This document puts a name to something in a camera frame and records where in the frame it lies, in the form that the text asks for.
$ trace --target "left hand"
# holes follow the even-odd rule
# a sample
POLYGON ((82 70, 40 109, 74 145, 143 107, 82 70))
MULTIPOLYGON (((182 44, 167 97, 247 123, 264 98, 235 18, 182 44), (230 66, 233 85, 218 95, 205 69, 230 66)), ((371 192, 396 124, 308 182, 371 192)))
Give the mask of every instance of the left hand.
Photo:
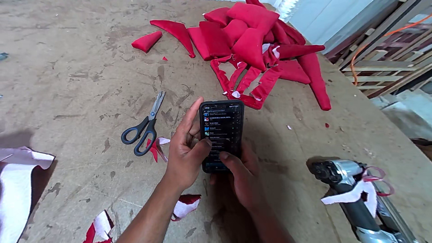
POLYGON ((192 140, 198 138, 200 123, 195 121, 203 97, 192 104, 171 138, 168 165, 164 178, 173 182, 180 190, 190 187, 198 177, 203 160, 209 155, 212 142, 202 139, 192 147, 192 140))

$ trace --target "orange cable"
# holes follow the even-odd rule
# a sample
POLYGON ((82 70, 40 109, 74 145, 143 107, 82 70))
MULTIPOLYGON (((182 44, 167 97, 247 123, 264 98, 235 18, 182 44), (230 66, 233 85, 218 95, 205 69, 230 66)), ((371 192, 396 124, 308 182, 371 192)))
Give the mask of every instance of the orange cable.
MULTIPOLYGON (((403 30, 403 29, 407 29, 407 28, 410 28, 410 27, 416 26, 416 25, 420 24, 421 22, 425 21, 426 19, 428 19, 428 18, 430 18, 430 17, 432 17, 432 13, 429 14, 428 16, 426 16, 425 18, 423 18, 423 19, 421 19, 421 20, 415 22, 415 23, 409 24, 409 25, 407 25, 407 26, 405 26, 405 27, 399 28, 399 29, 394 30, 394 31, 390 31, 389 33, 383 35, 381 38, 383 38, 383 37, 385 37, 385 36, 388 36, 388 35, 392 35, 392 34, 394 34, 394 33, 396 33, 396 32, 399 32, 399 31, 401 31, 401 30, 403 30)), ((359 53, 360 53, 360 52, 361 52, 361 51, 362 51, 362 50, 363 50, 367 45, 368 45, 368 44, 366 44, 366 45, 364 45, 363 47, 361 47, 360 49, 358 49, 358 50, 356 51, 356 53, 354 54, 353 58, 351 59, 350 68, 351 68, 351 72, 353 73, 353 76, 354 76, 354 85, 355 85, 355 86, 357 86, 357 84, 359 83, 359 81, 358 81, 358 78, 357 78, 357 73, 356 73, 356 71, 354 70, 354 60, 356 59, 357 55, 358 55, 358 54, 359 54, 359 53)))

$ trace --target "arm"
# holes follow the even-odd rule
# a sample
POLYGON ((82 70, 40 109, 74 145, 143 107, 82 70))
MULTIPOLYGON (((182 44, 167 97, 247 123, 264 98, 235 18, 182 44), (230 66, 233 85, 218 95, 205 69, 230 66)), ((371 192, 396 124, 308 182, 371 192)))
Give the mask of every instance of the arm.
POLYGON ((221 152, 219 157, 231 170, 235 194, 251 214, 261 240, 264 243, 295 243, 265 199, 259 181, 258 158, 251 148, 244 142, 241 144, 241 160, 227 152, 221 152))
POLYGON ((192 148, 192 140, 200 130, 200 124, 194 122, 194 118, 203 101, 204 98, 199 97, 184 115, 171 138, 165 175, 117 243, 163 241, 178 198, 195 182, 200 165, 212 147, 210 140, 203 139, 192 148))

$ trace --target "smartphone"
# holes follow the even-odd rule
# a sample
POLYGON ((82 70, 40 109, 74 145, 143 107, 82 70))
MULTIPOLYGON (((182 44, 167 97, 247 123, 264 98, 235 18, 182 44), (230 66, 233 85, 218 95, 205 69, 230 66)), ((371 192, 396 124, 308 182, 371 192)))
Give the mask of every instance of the smartphone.
POLYGON ((241 100, 206 101, 200 106, 201 139, 212 141, 212 150, 203 161, 205 173, 229 172, 219 152, 241 156, 241 133, 245 105, 241 100))

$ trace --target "wooden work table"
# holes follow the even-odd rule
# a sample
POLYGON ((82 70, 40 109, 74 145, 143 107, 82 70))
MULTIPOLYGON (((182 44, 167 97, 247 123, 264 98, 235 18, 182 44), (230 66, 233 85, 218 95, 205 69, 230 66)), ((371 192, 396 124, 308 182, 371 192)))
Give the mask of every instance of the wooden work table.
MULTIPOLYGON (((118 238, 166 168, 150 153, 134 156, 133 146, 120 141, 124 129, 148 115, 159 90, 167 93, 156 129, 168 138, 197 96, 225 99, 210 63, 197 51, 189 58, 165 31, 148 54, 130 43, 159 30, 149 20, 197 26, 202 13, 232 5, 204 0, 0 3, 0 49, 10 54, 0 62, 0 135, 8 139, 2 144, 57 156, 20 243, 80 243, 104 209, 118 238)), ((309 86, 287 80, 277 81, 261 110, 245 110, 244 137, 260 158, 278 217, 299 243, 357 242, 339 205, 320 202, 328 186, 305 165, 314 156, 340 157, 383 168, 396 189, 392 202, 417 239, 432 242, 430 161, 340 71, 320 60, 332 110, 320 110, 309 86)), ((201 172, 185 191, 202 195, 198 209, 171 222, 165 241, 256 242, 229 191, 216 191, 201 172)))

